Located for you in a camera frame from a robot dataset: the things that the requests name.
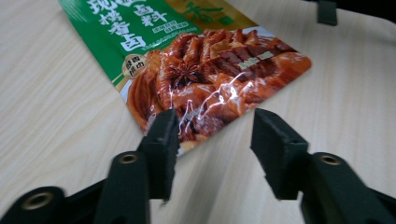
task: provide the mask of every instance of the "brass insert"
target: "brass insert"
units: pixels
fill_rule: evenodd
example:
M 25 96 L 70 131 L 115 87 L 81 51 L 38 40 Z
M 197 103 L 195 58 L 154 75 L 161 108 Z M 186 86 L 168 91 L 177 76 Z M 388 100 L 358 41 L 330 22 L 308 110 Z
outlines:
M 321 156 L 320 160 L 330 165 L 339 165 L 341 162 L 333 156 Z
M 120 158 L 120 163 L 132 163 L 137 161 L 137 156 L 136 155 L 124 155 L 123 157 Z
M 22 208 L 25 210 L 34 210 L 48 204 L 52 199 L 53 194 L 51 192 L 37 193 L 26 199 L 22 204 Z

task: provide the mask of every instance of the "yellow label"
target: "yellow label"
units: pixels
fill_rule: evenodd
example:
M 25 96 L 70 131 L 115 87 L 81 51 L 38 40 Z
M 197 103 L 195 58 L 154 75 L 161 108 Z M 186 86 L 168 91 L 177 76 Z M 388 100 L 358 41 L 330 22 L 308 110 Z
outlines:
M 122 73 L 129 79 L 139 76 L 147 67 L 147 58 L 140 54 L 129 54 L 122 64 Z

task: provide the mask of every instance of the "plastic snack bag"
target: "plastic snack bag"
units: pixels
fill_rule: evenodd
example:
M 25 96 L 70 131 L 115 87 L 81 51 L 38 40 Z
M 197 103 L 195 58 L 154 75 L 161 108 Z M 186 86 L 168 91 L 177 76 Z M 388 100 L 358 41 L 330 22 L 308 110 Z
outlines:
M 175 108 L 188 151 L 311 61 L 222 0 L 59 0 L 143 133 Z

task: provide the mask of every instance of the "wooden table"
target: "wooden table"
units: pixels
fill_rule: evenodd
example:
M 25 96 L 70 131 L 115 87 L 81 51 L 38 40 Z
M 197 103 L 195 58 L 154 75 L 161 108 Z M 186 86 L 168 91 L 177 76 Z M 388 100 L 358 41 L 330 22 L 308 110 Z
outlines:
M 371 188 L 396 197 L 396 25 L 337 10 L 316 22 L 305 1 L 229 0 L 312 59 L 260 105 L 310 143 L 341 156 Z M 66 195 L 106 177 L 142 138 L 119 93 L 57 1 L 0 2 L 0 213 L 23 193 Z M 249 149 L 252 113 L 178 159 L 171 201 L 152 223 L 304 223 L 298 202 L 275 199 Z

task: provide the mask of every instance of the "food package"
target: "food package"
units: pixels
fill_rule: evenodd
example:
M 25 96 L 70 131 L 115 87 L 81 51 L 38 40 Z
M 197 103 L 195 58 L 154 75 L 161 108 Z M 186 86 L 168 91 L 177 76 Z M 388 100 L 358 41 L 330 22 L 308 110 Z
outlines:
M 143 133 L 175 108 L 196 147 L 311 67 L 223 0 L 59 0 Z

